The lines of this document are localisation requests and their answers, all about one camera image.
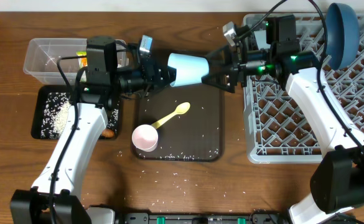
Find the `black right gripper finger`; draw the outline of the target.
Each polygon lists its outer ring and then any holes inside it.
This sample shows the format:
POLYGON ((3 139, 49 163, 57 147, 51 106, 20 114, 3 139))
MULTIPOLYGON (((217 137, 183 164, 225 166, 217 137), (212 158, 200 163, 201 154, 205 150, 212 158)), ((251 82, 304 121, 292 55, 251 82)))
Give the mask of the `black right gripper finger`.
POLYGON ((208 74, 202 77, 202 83, 220 90, 235 93, 235 76, 224 73, 208 74))
POLYGON ((209 64, 231 64, 233 62, 232 56, 233 52, 231 51, 230 46, 224 45, 223 47, 206 54, 205 58, 209 64))

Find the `blue cup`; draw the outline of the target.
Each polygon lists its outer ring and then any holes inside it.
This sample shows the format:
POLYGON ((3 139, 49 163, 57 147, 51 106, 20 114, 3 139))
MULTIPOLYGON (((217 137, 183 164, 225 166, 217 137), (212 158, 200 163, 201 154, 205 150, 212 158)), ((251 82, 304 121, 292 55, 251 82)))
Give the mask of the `blue cup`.
POLYGON ((191 55, 171 53, 167 65, 176 69, 175 80, 171 87, 195 85, 202 82, 202 77, 209 74, 209 64, 206 58, 191 55))

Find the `yellow plastic spoon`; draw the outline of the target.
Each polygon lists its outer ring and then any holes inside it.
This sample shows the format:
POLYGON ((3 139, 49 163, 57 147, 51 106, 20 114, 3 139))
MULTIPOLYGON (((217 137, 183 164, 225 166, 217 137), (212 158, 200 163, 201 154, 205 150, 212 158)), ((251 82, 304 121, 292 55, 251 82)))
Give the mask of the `yellow plastic spoon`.
POLYGON ((171 112, 167 116, 159 119, 155 123, 152 123, 151 126, 153 128, 155 128, 155 129, 158 129, 163 124, 165 124, 168 120, 173 118, 174 116, 185 114, 186 112, 188 112, 189 109, 190 109, 190 103, 189 102, 183 102, 183 103, 179 104, 173 112, 171 112))

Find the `yellow green snack wrapper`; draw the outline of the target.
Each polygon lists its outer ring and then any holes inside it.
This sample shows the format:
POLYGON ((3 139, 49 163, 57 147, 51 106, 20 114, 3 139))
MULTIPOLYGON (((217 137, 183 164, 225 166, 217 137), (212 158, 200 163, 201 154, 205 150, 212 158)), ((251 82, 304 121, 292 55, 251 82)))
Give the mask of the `yellow green snack wrapper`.
POLYGON ((76 55, 78 56, 78 63, 80 68, 87 67, 87 57, 86 57, 86 51, 78 51, 76 52, 76 55))

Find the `pink cup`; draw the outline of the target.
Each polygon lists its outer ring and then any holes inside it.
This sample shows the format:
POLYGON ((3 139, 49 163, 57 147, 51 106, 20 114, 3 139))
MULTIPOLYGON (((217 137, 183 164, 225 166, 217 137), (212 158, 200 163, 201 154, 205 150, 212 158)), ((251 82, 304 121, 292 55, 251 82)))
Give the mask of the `pink cup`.
POLYGON ((152 152, 157 147, 159 135, 153 126, 142 124, 133 131, 131 139, 136 148, 145 152, 152 152))

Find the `orange carrot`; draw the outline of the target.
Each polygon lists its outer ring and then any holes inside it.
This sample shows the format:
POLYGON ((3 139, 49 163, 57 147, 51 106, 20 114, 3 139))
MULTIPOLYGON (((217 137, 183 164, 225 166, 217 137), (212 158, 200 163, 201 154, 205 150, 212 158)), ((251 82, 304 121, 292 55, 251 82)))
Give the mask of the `orange carrot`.
POLYGON ((115 133, 111 129, 105 129, 103 130, 101 134, 104 138, 113 138, 115 136, 115 133))

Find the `white rice pile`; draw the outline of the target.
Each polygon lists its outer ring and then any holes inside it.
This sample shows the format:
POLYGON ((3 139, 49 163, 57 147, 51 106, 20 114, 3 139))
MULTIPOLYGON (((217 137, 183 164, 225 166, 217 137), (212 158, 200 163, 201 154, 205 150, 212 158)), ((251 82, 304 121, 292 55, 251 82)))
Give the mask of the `white rice pile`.
MULTIPOLYGON (((58 139, 60 137, 67 122, 70 106, 69 93, 52 92, 48 94, 44 103, 39 139, 58 139)), ((115 133, 113 138, 115 138, 118 133, 119 104, 106 114, 108 115, 106 129, 113 130, 115 133)))

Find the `dark blue plate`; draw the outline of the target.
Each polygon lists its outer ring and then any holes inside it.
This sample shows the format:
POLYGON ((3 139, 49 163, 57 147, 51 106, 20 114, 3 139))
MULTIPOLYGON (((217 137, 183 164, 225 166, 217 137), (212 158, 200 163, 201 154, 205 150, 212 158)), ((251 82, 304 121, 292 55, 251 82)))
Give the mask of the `dark blue plate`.
POLYGON ((349 66, 356 58, 360 40, 358 18, 347 4, 332 3, 326 14, 327 50, 331 56, 329 66, 340 70, 349 66))

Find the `light blue bowl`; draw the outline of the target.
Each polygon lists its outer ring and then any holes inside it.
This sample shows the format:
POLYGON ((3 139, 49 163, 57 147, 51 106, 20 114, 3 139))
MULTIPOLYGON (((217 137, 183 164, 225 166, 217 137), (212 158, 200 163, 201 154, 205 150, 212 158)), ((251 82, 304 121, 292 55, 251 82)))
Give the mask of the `light blue bowl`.
POLYGON ((255 38, 256 45, 259 50, 270 48, 271 45, 267 43, 265 30, 254 31, 254 38, 255 38))

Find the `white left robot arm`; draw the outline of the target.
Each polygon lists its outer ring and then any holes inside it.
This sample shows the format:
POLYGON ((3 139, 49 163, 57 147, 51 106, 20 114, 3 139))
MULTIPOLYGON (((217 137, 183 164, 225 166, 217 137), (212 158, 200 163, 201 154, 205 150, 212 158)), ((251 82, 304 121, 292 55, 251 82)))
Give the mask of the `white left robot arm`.
POLYGON ((116 64, 120 42, 110 36, 86 42, 87 66, 66 86, 72 97, 66 125, 42 173, 29 190, 16 190, 10 202, 14 223, 116 223, 116 212, 106 207, 85 209, 80 201, 82 182, 92 152, 108 125, 106 112, 124 93, 161 89, 175 80, 175 69, 151 57, 152 37, 124 44, 133 65, 116 64))

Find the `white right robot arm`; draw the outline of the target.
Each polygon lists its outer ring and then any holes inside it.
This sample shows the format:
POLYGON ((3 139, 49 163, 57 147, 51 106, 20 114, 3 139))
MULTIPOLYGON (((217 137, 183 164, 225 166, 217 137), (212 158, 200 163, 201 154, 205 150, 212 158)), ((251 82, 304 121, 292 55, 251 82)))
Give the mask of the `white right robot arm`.
POLYGON ((268 12, 259 20, 266 27, 268 50, 248 50, 245 39, 254 27, 227 23, 223 35, 228 43, 206 56, 210 71, 202 78, 202 83, 231 93, 237 85, 246 86, 249 76, 270 75, 303 112, 322 161, 310 179, 310 194, 289 208, 291 223, 329 222, 364 205, 364 133, 336 99, 322 68, 326 56, 333 69, 353 62, 358 19, 350 6, 340 3, 319 16, 324 30, 320 57, 301 50, 293 15, 274 17, 268 12))

